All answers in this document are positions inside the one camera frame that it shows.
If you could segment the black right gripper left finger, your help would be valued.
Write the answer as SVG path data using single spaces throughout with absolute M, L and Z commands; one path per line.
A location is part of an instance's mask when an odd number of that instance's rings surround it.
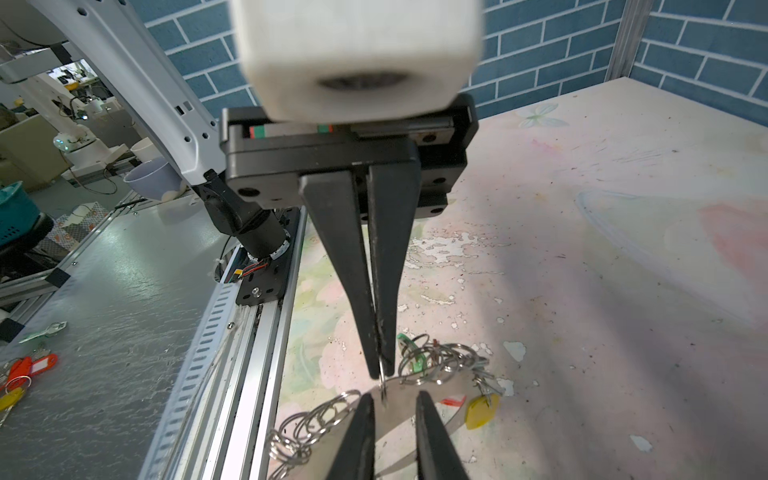
M 375 404 L 372 396 L 366 393 L 357 404 L 326 478 L 329 480 L 374 479 L 375 444 Z

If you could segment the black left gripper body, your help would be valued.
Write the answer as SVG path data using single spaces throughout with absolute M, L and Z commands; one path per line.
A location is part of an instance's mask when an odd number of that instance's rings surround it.
M 305 175 L 348 170 L 366 215 L 369 168 L 416 159 L 421 166 L 416 215 L 428 218 L 446 209 L 478 129 L 475 101 L 467 93 L 441 111 L 356 124 L 276 123 L 261 107 L 237 107 L 222 112 L 220 147 L 227 185 L 264 209 L 301 205 L 299 180 Z

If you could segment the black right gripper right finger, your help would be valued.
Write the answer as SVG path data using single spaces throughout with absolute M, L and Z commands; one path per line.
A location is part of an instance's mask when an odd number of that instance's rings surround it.
M 446 427 L 426 391 L 416 400 L 417 475 L 420 480 L 468 480 Z

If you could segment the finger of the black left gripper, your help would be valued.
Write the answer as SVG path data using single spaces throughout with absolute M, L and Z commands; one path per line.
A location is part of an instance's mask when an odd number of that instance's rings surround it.
M 352 174 L 304 175 L 299 195 L 347 295 L 369 376 L 376 379 L 381 373 L 378 332 Z
M 369 169 L 368 230 L 378 356 L 385 376 L 395 370 L 399 286 L 421 190 L 418 161 Z

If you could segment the large metal keyring band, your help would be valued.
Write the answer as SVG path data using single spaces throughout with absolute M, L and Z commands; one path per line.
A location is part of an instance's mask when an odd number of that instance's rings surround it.
M 367 392 L 344 391 L 269 433 L 270 478 L 381 479 L 411 464 L 420 479 L 467 478 L 451 436 L 489 423 L 504 389 L 488 359 L 469 346 L 426 334 L 397 341 L 394 377 Z M 377 470 L 377 445 L 407 422 L 415 429 L 414 450 Z

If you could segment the red tagged key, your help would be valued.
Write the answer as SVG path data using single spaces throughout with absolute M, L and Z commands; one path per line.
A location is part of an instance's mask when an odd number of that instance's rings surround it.
M 451 408 L 461 408 L 464 403 L 466 402 L 466 396 L 450 396 L 448 398 L 445 398 L 440 401 L 440 404 L 451 407 Z

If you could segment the yellow tagged key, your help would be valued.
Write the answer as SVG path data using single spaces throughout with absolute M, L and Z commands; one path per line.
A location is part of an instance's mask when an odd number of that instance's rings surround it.
M 500 405 L 501 396 L 496 393 L 482 395 L 468 403 L 465 412 L 465 426 L 468 430 L 476 430 L 491 422 Z

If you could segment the green tagged key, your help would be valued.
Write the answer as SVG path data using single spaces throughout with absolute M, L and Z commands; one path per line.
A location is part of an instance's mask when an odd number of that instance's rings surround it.
M 426 338 L 426 335 L 418 335 L 414 339 L 405 333 L 397 335 L 396 339 L 401 353 L 400 371 L 406 370 L 408 374 L 416 374 L 426 369 L 428 361 L 424 350 L 416 343 L 417 340 L 422 338 Z

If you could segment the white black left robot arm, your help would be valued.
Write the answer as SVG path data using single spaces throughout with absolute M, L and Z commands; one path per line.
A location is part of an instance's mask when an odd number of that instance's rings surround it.
M 16 82 L 86 60 L 205 202 L 263 257 L 274 211 L 303 207 L 345 289 L 372 377 L 395 371 L 396 304 L 416 218 L 439 214 L 478 129 L 462 88 L 478 1 L 229 1 L 254 107 L 214 117 L 128 1 L 5 1 Z

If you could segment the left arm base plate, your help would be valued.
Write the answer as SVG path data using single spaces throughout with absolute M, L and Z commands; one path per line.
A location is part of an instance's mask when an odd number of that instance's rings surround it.
M 227 240 L 227 249 L 214 271 L 214 278 L 225 286 L 237 288 L 237 305 L 257 306 L 284 297 L 300 219 L 301 210 L 298 208 L 278 211 L 278 221 L 286 233 L 286 241 L 276 259 L 266 257 L 257 260 L 238 242 Z

